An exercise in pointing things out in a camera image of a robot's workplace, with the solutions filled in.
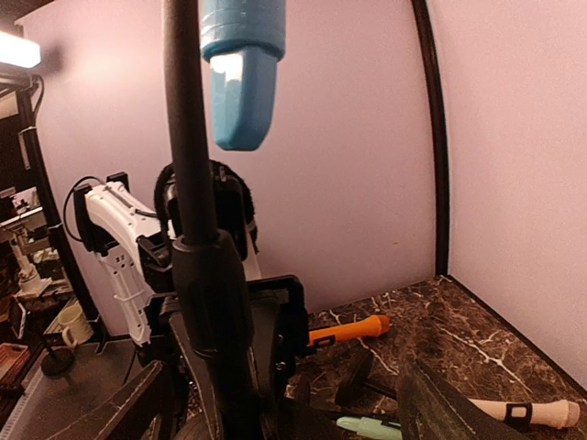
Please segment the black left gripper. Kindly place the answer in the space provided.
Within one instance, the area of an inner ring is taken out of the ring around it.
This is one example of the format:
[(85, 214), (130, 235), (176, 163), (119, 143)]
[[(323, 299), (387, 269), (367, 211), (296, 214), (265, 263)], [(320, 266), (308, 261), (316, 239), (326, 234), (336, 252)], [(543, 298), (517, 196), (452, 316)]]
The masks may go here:
[(309, 353), (309, 330), (304, 288), (295, 276), (246, 281), (235, 274), (149, 275), (146, 283), (156, 292), (180, 293), (175, 302), (160, 308), (159, 320), (169, 327), (172, 314), (181, 313), (187, 345), (194, 355), (174, 353), (167, 363), (172, 383), (181, 398), (195, 380), (196, 362), (204, 369), (220, 369), (215, 384), (236, 382), (250, 362), (250, 381), (262, 399), (280, 399), (296, 360)]

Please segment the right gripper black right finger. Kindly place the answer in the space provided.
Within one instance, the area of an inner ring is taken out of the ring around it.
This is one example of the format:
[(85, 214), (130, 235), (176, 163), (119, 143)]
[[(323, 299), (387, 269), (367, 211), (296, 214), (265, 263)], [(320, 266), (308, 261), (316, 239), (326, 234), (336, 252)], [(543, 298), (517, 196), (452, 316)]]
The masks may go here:
[(404, 439), (524, 439), (493, 419), (419, 359), (405, 361), (396, 382)]

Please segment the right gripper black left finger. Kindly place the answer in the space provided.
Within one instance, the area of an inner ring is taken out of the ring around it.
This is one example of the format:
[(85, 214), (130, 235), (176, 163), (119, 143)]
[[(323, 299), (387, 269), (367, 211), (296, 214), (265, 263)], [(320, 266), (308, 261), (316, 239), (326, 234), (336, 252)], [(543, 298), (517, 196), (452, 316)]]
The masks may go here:
[(106, 402), (52, 436), (53, 439), (152, 439), (177, 433), (171, 368), (152, 361)]

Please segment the stand holding blue microphone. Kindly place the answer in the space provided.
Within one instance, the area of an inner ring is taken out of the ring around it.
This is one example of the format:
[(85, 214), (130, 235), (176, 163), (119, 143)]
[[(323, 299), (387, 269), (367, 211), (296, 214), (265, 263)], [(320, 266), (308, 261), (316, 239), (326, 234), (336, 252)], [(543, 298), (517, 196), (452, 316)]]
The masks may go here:
[(226, 439), (261, 439), (244, 269), (216, 220), (199, 54), (198, 4), (163, 4), (164, 74), (182, 234), (173, 281), (195, 354), (206, 365)]

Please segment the light blue toy microphone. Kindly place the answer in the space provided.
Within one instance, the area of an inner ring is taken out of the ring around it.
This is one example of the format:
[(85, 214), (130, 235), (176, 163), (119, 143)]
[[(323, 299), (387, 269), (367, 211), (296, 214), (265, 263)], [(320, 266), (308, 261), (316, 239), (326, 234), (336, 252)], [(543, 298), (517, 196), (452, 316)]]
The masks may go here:
[(201, 55), (210, 65), (212, 126), (225, 151), (254, 151), (272, 121), (286, 52), (284, 1), (204, 1)]

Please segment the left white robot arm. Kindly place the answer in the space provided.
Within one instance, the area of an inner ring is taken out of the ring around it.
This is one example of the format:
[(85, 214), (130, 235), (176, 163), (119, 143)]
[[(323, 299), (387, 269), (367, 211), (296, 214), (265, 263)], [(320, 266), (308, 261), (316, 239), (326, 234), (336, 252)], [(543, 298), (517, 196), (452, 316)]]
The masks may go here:
[[(210, 168), (216, 219), (236, 245), (251, 297), (259, 384), (282, 397), (296, 360), (309, 352), (304, 289), (295, 276), (262, 278), (251, 191), (225, 163), (213, 160)], [(124, 172), (95, 186), (90, 180), (80, 179), (66, 198), (74, 205), (77, 239), (108, 273), (128, 333), (147, 364), (158, 358), (151, 339), (162, 331), (162, 305), (154, 299), (174, 292), (172, 243), (182, 232), (172, 166), (158, 177), (153, 209), (130, 193)]]

